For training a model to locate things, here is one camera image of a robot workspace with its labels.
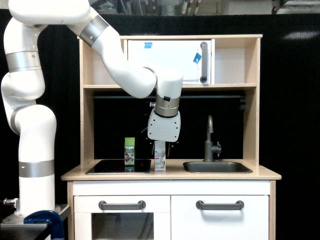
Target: stainless steel sink basin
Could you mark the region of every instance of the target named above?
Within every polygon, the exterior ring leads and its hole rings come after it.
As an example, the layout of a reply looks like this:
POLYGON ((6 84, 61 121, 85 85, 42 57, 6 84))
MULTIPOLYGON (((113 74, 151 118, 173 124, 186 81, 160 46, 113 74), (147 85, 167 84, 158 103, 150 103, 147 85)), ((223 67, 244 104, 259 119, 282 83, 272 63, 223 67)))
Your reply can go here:
POLYGON ((239 162, 230 161, 189 161, 183 163, 184 169, 189 173, 213 173, 213 174, 249 174, 253 171, 239 162))

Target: wooden countertop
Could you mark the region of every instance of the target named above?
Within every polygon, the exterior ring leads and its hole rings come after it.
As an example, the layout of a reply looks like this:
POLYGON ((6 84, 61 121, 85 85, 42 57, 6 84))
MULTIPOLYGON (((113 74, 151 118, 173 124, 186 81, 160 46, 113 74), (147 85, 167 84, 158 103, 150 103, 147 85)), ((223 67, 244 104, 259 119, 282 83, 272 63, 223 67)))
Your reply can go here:
POLYGON ((167 159, 165 171, 155 171, 154 159, 151 160, 150 173, 128 174, 91 174, 86 172, 101 159, 96 159, 87 166, 77 166, 64 174, 63 181, 109 181, 109 180, 280 180, 281 175, 264 166, 254 166, 243 159, 224 159, 224 162, 238 162, 251 169, 252 173, 191 173, 184 169, 185 162, 201 162, 202 159, 167 159))

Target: blue sticker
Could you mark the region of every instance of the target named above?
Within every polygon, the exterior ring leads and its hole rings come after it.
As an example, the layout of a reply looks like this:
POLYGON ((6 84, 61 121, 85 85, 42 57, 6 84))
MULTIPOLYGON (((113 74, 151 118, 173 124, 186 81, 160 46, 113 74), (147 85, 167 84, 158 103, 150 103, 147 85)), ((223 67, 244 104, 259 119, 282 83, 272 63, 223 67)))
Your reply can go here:
POLYGON ((201 60, 202 56, 199 54, 199 53, 196 53, 194 59, 193 59, 193 62, 198 64, 199 61, 201 60))
POLYGON ((145 42, 144 43, 144 48, 145 49, 150 49, 152 47, 152 42, 145 42))

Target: oven window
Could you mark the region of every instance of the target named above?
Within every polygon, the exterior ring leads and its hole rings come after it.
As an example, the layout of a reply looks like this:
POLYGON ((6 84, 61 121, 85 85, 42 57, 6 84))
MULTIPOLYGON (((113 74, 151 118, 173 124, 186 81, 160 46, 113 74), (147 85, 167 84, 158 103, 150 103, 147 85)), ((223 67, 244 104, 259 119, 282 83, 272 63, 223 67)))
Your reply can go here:
POLYGON ((154 239, 152 212, 92 214, 92 240, 140 239, 154 239))

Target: microwave handle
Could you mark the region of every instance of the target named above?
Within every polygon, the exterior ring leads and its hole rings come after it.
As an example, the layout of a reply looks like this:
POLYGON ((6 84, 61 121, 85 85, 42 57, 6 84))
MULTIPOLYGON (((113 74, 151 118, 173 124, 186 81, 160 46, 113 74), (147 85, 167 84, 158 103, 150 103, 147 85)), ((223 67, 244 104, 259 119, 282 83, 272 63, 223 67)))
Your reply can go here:
POLYGON ((203 41, 200 44, 202 49, 202 65, 201 65, 201 77, 200 82, 204 84, 208 80, 208 44, 203 41))
POLYGON ((145 201, 138 201, 138 203, 106 203, 105 201, 99 202, 101 210, 142 210, 146 207, 145 201))

